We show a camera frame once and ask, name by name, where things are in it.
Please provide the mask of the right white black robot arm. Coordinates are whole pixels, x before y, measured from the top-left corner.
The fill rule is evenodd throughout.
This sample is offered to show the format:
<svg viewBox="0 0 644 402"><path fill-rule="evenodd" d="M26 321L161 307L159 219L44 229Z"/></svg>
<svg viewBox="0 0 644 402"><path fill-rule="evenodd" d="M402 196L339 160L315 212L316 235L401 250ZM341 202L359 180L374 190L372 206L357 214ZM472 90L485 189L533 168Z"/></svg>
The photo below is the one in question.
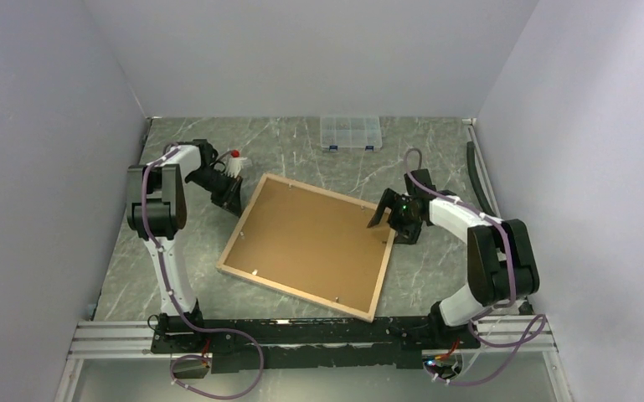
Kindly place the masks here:
<svg viewBox="0 0 644 402"><path fill-rule="evenodd" d="M435 304L438 317L427 325L431 343L448 347L459 337L459 326L498 303L538 291L538 268L523 221L485 214L455 193L438 190L425 168L407 172L404 181L405 193L384 190L368 226L388 223L395 243L405 245L415 244L423 227L436 226L466 245L466 282Z"/></svg>

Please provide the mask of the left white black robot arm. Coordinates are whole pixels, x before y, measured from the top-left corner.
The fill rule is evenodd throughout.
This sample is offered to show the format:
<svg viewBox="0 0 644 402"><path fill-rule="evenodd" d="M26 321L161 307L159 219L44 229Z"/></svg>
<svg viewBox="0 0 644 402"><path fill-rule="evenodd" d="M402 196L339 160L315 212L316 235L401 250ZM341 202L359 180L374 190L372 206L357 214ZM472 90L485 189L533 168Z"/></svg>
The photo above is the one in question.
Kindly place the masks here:
<svg viewBox="0 0 644 402"><path fill-rule="evenodd" d="M249 158L236 149L218 152L208 140L194 139L170 143L160 157L127 169L126 222L145 245L156 272L161 300L157 330L173 332L173 341L184 351L200 349L207 336L176 241L188 221L184 186L199 186L209 192L213 205L239 217L240 173L249 165Z"/></svg>

